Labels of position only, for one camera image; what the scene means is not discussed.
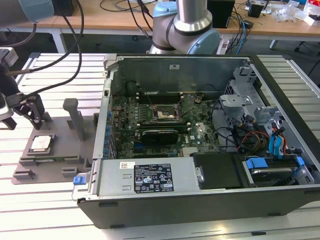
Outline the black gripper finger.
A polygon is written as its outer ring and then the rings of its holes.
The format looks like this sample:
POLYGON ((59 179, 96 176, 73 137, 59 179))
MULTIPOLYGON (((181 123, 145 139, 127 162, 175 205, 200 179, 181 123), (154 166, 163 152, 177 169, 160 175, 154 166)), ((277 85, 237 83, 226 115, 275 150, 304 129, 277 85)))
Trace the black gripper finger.
POLYGON ((25 118, 27 118, 34 129, 39 130, 42 126, 42 117, 45 113, 45 108, 39 94, 35 94, 26 98, 25 118))
POLYGON ((0 121, 4 123, 9 130, 14 130, 17 126, 17 123, 15 122, 15 120, 12 118, 11 115, 1 115, 0 121))

